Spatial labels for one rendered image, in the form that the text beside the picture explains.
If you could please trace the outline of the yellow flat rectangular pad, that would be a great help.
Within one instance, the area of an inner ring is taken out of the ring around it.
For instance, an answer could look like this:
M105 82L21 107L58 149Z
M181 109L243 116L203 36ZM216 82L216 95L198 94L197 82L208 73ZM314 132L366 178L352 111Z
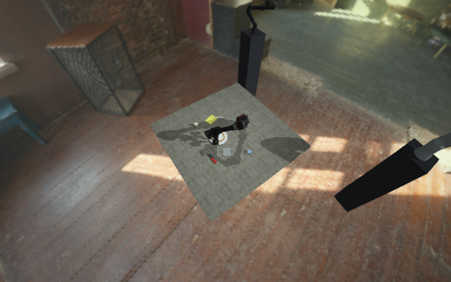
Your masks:
M212 124L217 118L211 115L209 118L207 118L205 121L209 124Z

